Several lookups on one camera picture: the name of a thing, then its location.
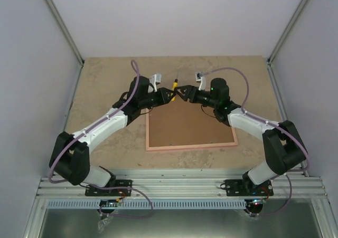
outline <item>wire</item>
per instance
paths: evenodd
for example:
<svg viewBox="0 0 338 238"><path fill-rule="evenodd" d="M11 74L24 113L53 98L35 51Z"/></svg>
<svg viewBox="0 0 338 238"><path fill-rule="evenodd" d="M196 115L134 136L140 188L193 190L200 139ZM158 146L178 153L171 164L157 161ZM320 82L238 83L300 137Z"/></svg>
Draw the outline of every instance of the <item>wire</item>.
<svg viewBox="0 0 338 238"><path fill-rule="evenodd" d="M280 209L278 209L278 210L276 210L276 211L274 211L274 212L272 212L272 213L252 213L252 212L250 212L248 209L246 209L246 212L248 213L248 214L250 214L251 216L271 216L271 215L274 215L274 214L277 214L277 213L280 213L281 211L283 211L285 208L286 208L286 206L291 202L291 197L292 197L292 184L291 184L291 179L290 179L290 177L288 176L288 175L286 175L285 174L285 176L286 176L286 178L288 179L288 181L289 181L289 185L290 185L290 192L289 192L289 198L287 199L287 201L285 202L285 204L280 208Z"/></svg>
<svg viewBox="0 0 338 238"><path fill-rule="evenodd" d="M278 125L275 125L274 123L271 123L269 120L267 119L263 119L263 118L260 118L259 116L256 116L252 113L249 113L247 110L244 109L244 106L245 104L247 103L247 100L248 100L248 97L249 97L249 81L248 81L248 78L245 76L244 73L242 73L240 70L238 70L237 68L218 68L218 69L214 69L214 70L211 70L207 73L202 73L202 76L206 76L210 73L215 73L215 72L218 72L218 71L221 71L221 70L232 70L232 71L236 71L238 72L245 80L245 83L247 85L247 93L246 93L246 96L244 98L244 101L241 105L241 110L242 112L248 116L249 118L252 118L252 119L255 119L256 121L259 121L259 122L262 122L262 123L266 123L267 125L270 125L274 128L276 128L277 130L281 131L282 133L284 133L287 137L289 137L300 149L301 151L303 152L304 156L305 156L305 159L307 161L307 165L305 168L301 168L301 169L291 169L289 170L288 172L299 172L299 171L306 171L310 168L310 165L311 165L311 162L310 162L310 158L309 158L309 155L306 151L306 149L303 147L303 145L294 137L292 136L289 132L287 132L286 130L284 130L283 128L281 128L280 126Z"/></svg>
<svg viewBox="0 0 338 238"><path fill-rule="evenodd" d="M268 195L268 196L265 198L265 200L268 200L269 197L270 197L269 191L268 191L267 189L265 189L264 187L261 187L261 189L262 189L263 191L265 191L266 194Z"/></svg>
<svg viewBox="0 0 338 238"><path fill-rule="evenodd" d="M92 125L91 127L89 127L88 129L85 129L85 133L81 133L79 136L77 136L75 139L73 139L71 142L69 142L65 148L63 148L63 150L59 153L59 155L57 156L57 158L55 159L55 161L53 162L51 168L49 169L49 173L48 173L48 181L50 183L53 184L59 184L59 183L64 183L67 182L66 179L62 179L62 180L53 180L53 173L54 173L54 169L57 165L57 163L59 162L59 160L61 159L61 157L64 155L64 153L75 143L77 142L80 138L82 138L85 134L89 133L90 131L92 131L94 128L96 128L98 125L102 124L103 122L105 122L106 120L108 120L109 118L111 118L112 116L114 116L116 113L118 113L120 110L122 110L133 98L136 89L138 87L138 82L139 82L139 68L138 65L136 63L135 60L131 60L130 64L132 65L133 70L136 72L136 83L135 86L133 88L132 93L130 94L130 97L126 100L126 102L124 104L122 104L122 106L120 108L118 108L117 110L115 110L113 113L111 113L108 117L105 116L104 118L100 119L99 121L97 121L94 125Z"/></svg>
<svg viewBox="0 0 338 238"><path fill-rule="evenodd" d="M124 214L114 214L114 213L111 213L111 214L108 214L108 213L103 213L102 212L102 207L103 206L100 206L99 208L99 213L101 215L106 215L106 216L116 216L116 217L122 217L122 218L136 218L136 219L142 219L142 218L149 218L149 217L152 217L155 213L154 211L154 206L153 206L153 203L151 202L151 200L149 199L149 197L144 194L143 192L139 191L138 189L135 189L135 188L132 188L132 187L108 187L108 188L102 188L102 187L99 187L99 186L96 186L95 184L91 184L91 186L95 187L95 188L98 188L98 189L105 189L105 190L112 190L112 189L128 189L128 190L132 190L132 191L136 191L138 193L140 193L142 196L145 197L145 199L148 201L149 205L150 205L150 210L151 212L148 214L148 215L143 215L143 216L133 216L133 215L124 215Z"/></svg>
<svg viewBox="0 0 338 238"><path fill-rule="evenodd" d="M152 110L153 110L153 108L151 108L151 109L150 109L150 110L148 110L147 112L141 113L140 115L145 115L145 114L148 114L148 113L150 113Z"/></svg>
<svg viewBox="0 0 338 238"><path fill-rule="evenodd" d="M88 188L88 186L85 186L85 185L82 185L82 184L79 184L79 186L83 187L83 188Z"/></svg>
<svg viewBox="0 0 338 238"><path fill-rule="evenodd" d="M203 110L203 105L201 105L201 110L203 111L204 114L208 115L209 117L216 118L216 117L214 117L214 116L212 116L212 115L207 114L207 113Z"/></svg>

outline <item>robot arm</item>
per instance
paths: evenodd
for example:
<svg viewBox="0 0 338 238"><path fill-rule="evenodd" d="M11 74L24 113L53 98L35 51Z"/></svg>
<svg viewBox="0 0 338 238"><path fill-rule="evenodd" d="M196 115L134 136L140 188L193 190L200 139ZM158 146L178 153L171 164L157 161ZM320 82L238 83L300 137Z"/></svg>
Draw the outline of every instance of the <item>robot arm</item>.
<svg viewBox="0 0 338 238"><path fill-rule="evenodd" d="M130 97L136 84L136 78L131 82L129 91L122 94L120 99L109 111L91 125L72 134L62 132L57 137L50 159L51 167L55 159L65 146L80 137L61 157L55 171L73 185L80 183L94 184L100 187L114 186L115 176L102 167L91 166L89 155L107 137L114 132L128 126L141 115L141 110L167 104L175 96L172 90L157 88L161 82L161 75L155 74L151 78L139 77L139 83L131 101L120 111L116 112Z"/></svg>
<svg viewBox="0 0 338 238"><path fill-rule="evenodd" d="M256 195L258 191L261 191L262 184L265 183L264 187L269 187L271 178L284 174L305 160L304 154L297 145L270 125L283 128L304 146L292 122L288 120L281 123L276 121L261 122L248 116L240 105L231 101L229 87L224 79L213 79L210 91L205 91L205 77L200 77L200 75L199 73L196 74L196 81L200 82L199 87L181 86L177 87L175 92L184 101L189 99L191 103L199 103L204 107L213 108L213 113L219 122L244 130L264 144L266 160L243 174L243 180L240 183L235 183L236 193L242 190L246 195Z"/></svg>

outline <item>mounting plate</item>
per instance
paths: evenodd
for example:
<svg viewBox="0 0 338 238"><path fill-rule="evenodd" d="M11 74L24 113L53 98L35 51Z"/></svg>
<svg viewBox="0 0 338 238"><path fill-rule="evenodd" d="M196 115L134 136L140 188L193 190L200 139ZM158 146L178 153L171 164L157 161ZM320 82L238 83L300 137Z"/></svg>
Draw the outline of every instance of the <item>mounting plate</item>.
<svg viewBox="0 0 338 238"><path fill-rule="evenodd" d="M116 180L115 182L116 182L115 183L116 187L132 187L132 185L133 185L133 180ZM130 197L131 194L132 194L131 190L120 189L120 191L123 192L126 197ZM92 187L92 186L89 186L86 189L86 192L84 194L87 197L99 197L99 196L120 197L120 196L122 196L121 193L116 189L106 190L106 189L98 189L98 188L95 188L95 187Z"/></svg>
<svg viewBox="0 0 338 238"><path fill-rule="evenodd" d="M273 187L271 181L265 181L259 185L256 189L253 189L251 193L248 193L244 187L242 179L228 179L224 181L224 187L221 187L227 192L227 196L236 197L236 196L258 196L264 197L268 196L266 191L269 193L269 196L274 195Z"/></svg>

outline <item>aluminum frame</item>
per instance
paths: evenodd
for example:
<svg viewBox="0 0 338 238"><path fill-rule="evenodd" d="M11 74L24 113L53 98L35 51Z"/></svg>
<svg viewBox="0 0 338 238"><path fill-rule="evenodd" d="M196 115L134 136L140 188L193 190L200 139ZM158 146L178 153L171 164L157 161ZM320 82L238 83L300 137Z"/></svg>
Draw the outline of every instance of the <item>aluminum frame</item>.
<svg viewBox="0 0 338 238"><path fill-rule="evenodd" d="M232 199L256 197L227 197L219 188L224 179L240 179L245 169L116 169L117 178L132 179L133 187L146 193L151 199L212 199L224 202ZM305 177L302 172L288 173L293 186L293 199L309 199L323 237L338 237L336 222L327 200L327 193L319 177ZM271 198L288 198L289 184L286 177L273 181L275 195ZM33 209L25 231L25 238L39 237L48 203L54 199L92 201L116 197L86 197L85 189L70 183L50 184L42 178ZM131 200L143 200L132 192Z"/></svg>

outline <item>cork mat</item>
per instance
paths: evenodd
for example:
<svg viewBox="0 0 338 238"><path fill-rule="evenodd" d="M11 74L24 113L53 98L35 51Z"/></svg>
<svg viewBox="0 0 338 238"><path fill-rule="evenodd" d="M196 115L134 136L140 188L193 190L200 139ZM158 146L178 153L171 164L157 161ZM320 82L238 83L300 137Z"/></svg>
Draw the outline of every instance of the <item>cork mat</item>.
<svg viewBox="0 0 338 238"><path fill-rule="evenodd" d="M237 146L234 128L216 120L213 109L175 97L146 114L146 150L187 150Z"/></svg>
<svg viewBox="0 0 338 238"><path fill-rule="evenodd" d="M105 114L121 94L128 91L135 72L131 58L88 58L79 79L66 131L78 131ZM248 78L250 95L246 108L261 117L280 120L277 101L260 56L193 56L142 57L138 62L141 74L150 77L162 74L158 87L171 89L179 70L179 85L198 85L195 72L231 66L240 69ZM241 103L246 86L239 74L216 72L207 76L207 88L215 77L226 79L230 97ZM146 151L146 117L137 118L126 128L109 136L90 155L91 164L106 168L251 168L264 157L262 142L244 131L237 130L238 146L227 148Z"/></svg>

